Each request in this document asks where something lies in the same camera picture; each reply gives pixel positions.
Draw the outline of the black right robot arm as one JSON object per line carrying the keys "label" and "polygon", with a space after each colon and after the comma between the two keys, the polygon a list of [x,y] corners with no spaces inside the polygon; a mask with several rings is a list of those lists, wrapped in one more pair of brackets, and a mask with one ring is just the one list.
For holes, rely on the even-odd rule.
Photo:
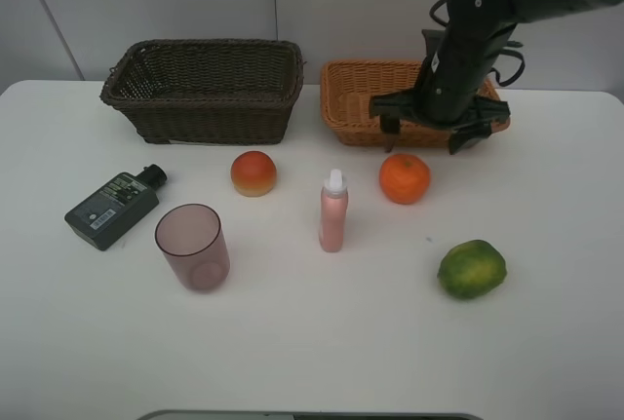
{"label": "black right robot arm", "polygon": [[492,134],[495,123],[510,118],[509,105],[479,94],[501,56],[522,59],[519,42],[511,39],[520,23],[529,23],[616,6],[623,0],[438,0],[434,16],[445,7],[448,20],[439,29],[423,30],[426,58],[412,88],[370,100],[370,116],[378,118],[391,151],[402,122],[447,132],[455,154]]}

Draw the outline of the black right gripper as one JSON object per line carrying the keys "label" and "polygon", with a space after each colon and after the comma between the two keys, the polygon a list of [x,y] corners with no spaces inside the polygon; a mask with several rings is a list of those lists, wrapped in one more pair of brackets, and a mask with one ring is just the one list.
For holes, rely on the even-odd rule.
{"label": "black right gripper", "polygon": [[369,112],[380,121],[384,151],[390,153],[408,121],[433,129],[458,129],[448,139],[455,155],[491,136],[491,123],[505,124],[509,105],[479,95],[496,60],[511,36],[506,26],[488,38],[474,39],[457,29],[424,29],[426,58],[414,85],[406,90],[374,95]]}

